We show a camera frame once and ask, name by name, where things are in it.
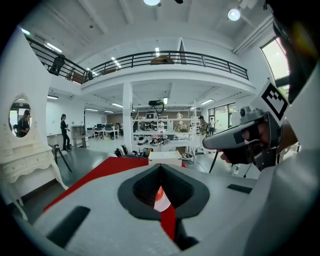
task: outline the black metal railing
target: black metal railing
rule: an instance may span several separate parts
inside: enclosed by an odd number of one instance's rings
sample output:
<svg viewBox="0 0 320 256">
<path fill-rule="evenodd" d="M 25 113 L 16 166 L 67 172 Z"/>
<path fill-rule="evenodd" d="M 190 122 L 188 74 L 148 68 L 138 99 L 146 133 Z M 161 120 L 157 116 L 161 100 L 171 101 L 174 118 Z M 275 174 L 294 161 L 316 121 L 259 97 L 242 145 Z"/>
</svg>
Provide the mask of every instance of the black metal railing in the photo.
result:
<svg viewBox="0 0 320 256">
<path fill-rule="evenodd" d="M 29 37 L 26 39 L 35 55 L 51 74 L 65 77 L 79 84 L 83 84 L 88 79 L 88 71 L 83 67 Z"/>
<path fill-rule="evenodd" d="M 44 44 L 29 37 L 26 39 L 35 55 L 51 74 L 63 76 L 79 84 L 123 69 L 150 65 L 195 65 L 222 70 L 249 80 L 247 70 L 230 61 L 206 54 L 178 50 L 140 52 L 111 59 L 91 68 L 91 70 L 86 70 Z"/>
<path fill-rule="evenodd" d="M 147 51 L 131 54 L 99 64 L 91 68 L 91 71 L 87 73 L 86 81 L 127 68 L 175 64 L 196 65 L 201 67 L 213 68 L 226 71 L 228 73 L 249 80 L 247 70 L 244 67 L 234 64 L 230 61 L 206 54 L 189 51 L 161 50 L 159 52 Z"/>
</svg>

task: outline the ceiling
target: ceiling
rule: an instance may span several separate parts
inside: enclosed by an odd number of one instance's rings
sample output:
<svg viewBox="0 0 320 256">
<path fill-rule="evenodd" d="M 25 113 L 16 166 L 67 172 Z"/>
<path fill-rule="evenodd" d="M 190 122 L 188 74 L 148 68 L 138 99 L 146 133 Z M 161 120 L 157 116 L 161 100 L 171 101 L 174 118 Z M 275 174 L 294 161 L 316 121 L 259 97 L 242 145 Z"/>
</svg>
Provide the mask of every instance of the ceiling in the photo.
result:
<svg viewBox="0 0 320 256">
<path fill-rule="evenodd" d="M 194 101 L 196 101 L 199 107 L 206 107 L 216 102 L 223 104 L 223 102 L 230 99 L 237 99 L 248 95 L 240 90 L 223 88 L 220 84 L 213 82 L 194 83 L 190 80 L 182 79 L 175 82 L 167 80 L 158 80 L 158 82 L 144 81 L 143 83 L 134 83 L 132 88 L 133 105 L 136 108 L 138 106 L 148 106 L 149 101 L 162 100 L 164 97 L 168 97 L 168 106 L 176 108 L 192 105 Z M 201 103 L 209 99 L 213 101 L 206 105 L 201 105 Z M 111 103 L 123 105 L 123 86 L 114 85 L 103 88 L 94 93 L 83 95 L 78 100 L 84 101 L 86 108 L 121 113 L 122 109 L 111 105 Z"/>
<path fill-rule="evenodd" d="M 181 37 L 234 49 L 270 12 L 264 0 L 48 0 L 22 22 L 33 38 L 42 37 L 84 68 L 138 52 L 177 50 Z M 227 19 L 242 6 L 243 18 Z"/>
</svg>

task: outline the oval mirror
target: oval mirror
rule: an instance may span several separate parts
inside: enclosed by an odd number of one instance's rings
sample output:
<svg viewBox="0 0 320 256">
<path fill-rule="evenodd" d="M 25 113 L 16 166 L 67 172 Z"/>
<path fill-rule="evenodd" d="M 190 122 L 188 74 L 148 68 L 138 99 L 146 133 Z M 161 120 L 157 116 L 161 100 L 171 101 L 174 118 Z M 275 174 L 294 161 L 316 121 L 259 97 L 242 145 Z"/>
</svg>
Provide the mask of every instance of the oval mirror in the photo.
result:
<svg viewBox="0 0 320 256">
<path fill-rule="evenodd" d="M 29 103 L 23 99 L 17 99 L 10 108 L 9 127 L 16 137 L 25 137 L 31 127 L 32 115 Z"/>
</svg>

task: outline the shelf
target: shelf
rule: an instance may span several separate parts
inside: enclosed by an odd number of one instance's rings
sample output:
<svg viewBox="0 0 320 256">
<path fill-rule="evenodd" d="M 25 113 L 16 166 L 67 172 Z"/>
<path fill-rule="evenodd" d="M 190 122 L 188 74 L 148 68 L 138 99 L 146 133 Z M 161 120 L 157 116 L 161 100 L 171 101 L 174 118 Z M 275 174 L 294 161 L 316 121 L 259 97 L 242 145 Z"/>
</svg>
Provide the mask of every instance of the shelf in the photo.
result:
<svg viewBox="0 0 320 256">
<path fill-rule="evenodd" d="M 133 122 L 154 122 L 154 121 L 194 121 L 194 118 L 166 118 L 166 119 L 132 119 Z"/>
<path fill-rule="evenodd" d="M 194 131 L 189 131 L 189 132 L 178 132 L 178 131 L 165 131 L 163 135 L 192 135 L 194 134 Z M 160 135 L 161 133 L 154 130 L 154 131 L 147 131 L 147 130 L 142 130 L 142 131 L 136 131 L 133 133 L 133 135 Z"/>
<path fill-rule="evenodd" d="M 133 145 L 134 147 L 137 148 L 149 148 L 149 149 L 158 149 L 159 146 L 152 146 L 150 144 L 150 142 L 145 143 L 143 145 L 138 145 L 135 144 Z M 166 148 L 171 148 L 171 147 L 188 147 L 188 146 L 192 146 L 192 141 L 187 140 L 187 139 L 181 139 L 181 140 L 170 140 L 170 142 L 166 145 L 161 145 L 162 151 L 164 151 Z"/>
</svg>

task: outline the desk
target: desk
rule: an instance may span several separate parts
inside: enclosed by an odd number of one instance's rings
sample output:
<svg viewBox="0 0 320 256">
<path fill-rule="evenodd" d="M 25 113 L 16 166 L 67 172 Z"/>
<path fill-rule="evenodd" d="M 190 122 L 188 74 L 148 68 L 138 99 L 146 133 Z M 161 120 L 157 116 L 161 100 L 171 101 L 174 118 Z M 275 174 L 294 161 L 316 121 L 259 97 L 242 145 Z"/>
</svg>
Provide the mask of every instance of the desk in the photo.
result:
<svg viewBox="0 0 320 256">
<path fill-rule="evenodd" d="M 88 135 L 88 137 L 94 137 L 94 131 L 93 130 L 86 130 L 86 135 Z"/>
<path fill-rule="evenodd" d="M 118 136 L 118 139 L 119 139 L 119 130 L 115 130 L 114 127 L 112 127 L 112 130 L 105 130 L 104 132 L 110 134 L 110 133 L 113 133 L 114 134 L 114 138 L 116 138 L 116 132 L 117 132 L 117 136 Z"/>
<path fill-rule="evenodd" d="M 93 133 L 93 137 L 96 138 L 96 133 L 98 133 L 98 138 L 99 138 L 99 133 L 102 133 L 103 139 L 105 139 L 105 131 L 104 130 L 95 130 Z"/>
<path fill-rule="evenodd" d="M 58 133 L 49 133 L 46 135 L 48 145 L 54 148 L 54 145 L 59 145 L 59 147 L 63 148 L 64 138 L 61 132 Z"/>
<path fill-rule="evenodd" d="M 94 138 L 96 138 L 96 133 L 98 133 L 98 137 L 99 137 L 99 133 L 102 133 L 103 139 L 105 139 L 105 132 L 108 134 L 113 133 L 114 138 L 116 138 L 116 132 L 117 132 L 117 137 L 119 139 L 119 130 L 115 130 L 114 128 L 112 130 L 95 130 L 93 133 L 93 136 L 94 136 Z"/>
</svg>

